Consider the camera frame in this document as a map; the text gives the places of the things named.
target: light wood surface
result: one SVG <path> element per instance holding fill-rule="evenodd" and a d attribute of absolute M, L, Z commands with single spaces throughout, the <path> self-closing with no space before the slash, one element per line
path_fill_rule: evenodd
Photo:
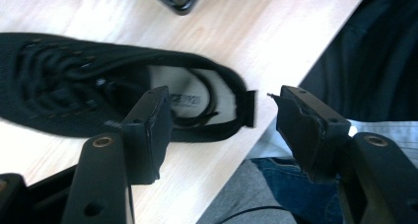
<path fill-rule="evenodd" d="M 157 0 L 0 0 L 0 32 L 193 52 L 258 90 L 256 128 L 222 142 L 172 143 L 161 179 L 133 188 L 137 223 L 195 223 L 276 115 L 266 94 L 297 86 L 360 1 L 199 0 L 181 17 Z M 22 174 L 29 185 L 76 164 L 86 140 L 4 120 L 0 133 L 0 174 Z"/>

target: shoe eyelet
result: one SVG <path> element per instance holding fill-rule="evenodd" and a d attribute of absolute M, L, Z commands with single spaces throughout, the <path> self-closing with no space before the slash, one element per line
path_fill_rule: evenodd
<path fill-rule="evenodd" d="M 99 107 L 99 104 L 93 99 L 87 100 L 86 105 L 89 106 L 89 110 L 95 110 Z"/>
<path fill-rule="evenodd" d="M 80 66 L 81 69 L 87 69 L 92 65 L 92 63 L 85 63 L 82 66 Z"/>
<path fill-rule="evenodd" d="M 90 55 L 90 56 L 87 56 L 87 57 L 84 57 L 86 60 L 89 60 L 89 61 L 93 61 L 93 60 L 95 60 L 96 59 L 96 57 L 95 56 L 93 56 L 93 55 Z"/>
<path fill-rule="evenodd" d="M 25 45 L 25 48 L 35 46 L 36 44 L 40 43 L 41 41 L 42 41 L 41 38 L 32 39 L 28 42 L 27 45 Z"/>
<path fill-rule="evenodd" d="M 106 84 L 107 80 L 104 78 L 99 78 L 96 80 L 96 88 L 102 88 Z"/>

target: shoelace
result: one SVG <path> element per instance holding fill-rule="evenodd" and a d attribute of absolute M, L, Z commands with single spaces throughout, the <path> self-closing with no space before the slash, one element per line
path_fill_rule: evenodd
<path fill-rule="evenodd" d="M 82 83 L 65 77 L 72 68 L 89 66 L 93 56 L 82 57 L 81 51 L 56 43 L 43 44 L 34 39 L 17 56 L 13 77 L 17 82 L 17 98 L 31 116 L 62 115 L 94 111 L 100 97 L 89 92 Z"/>

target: shoe tongue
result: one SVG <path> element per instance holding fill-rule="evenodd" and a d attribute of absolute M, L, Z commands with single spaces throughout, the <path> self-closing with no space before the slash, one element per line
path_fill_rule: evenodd
<path fill-rule="evenodd" d="M 149 71 L 141 66 L 113 69 L 88 81 L 122 115 L 127 115 L 151 89 Z"/>

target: person's leg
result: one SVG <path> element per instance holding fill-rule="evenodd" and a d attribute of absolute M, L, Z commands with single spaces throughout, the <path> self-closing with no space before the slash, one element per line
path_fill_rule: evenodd
<path fill-rule="evenodd" d="M 228 180 L 197 224 L 220 223 L 239 212 L 261 206 L 278 206 L 266 181 L 251 161 L 245 160 Z M 287 211 L 264 209 L 247 212 L 226 223 L 295 224 Z"/>
<path fill-rule="evenodd" d="M 274 197 L 284 208 L 311 223 L 342 223 L 342 212 L 333 185 L 316 185 L 292 159 L 252 159 Z"/>

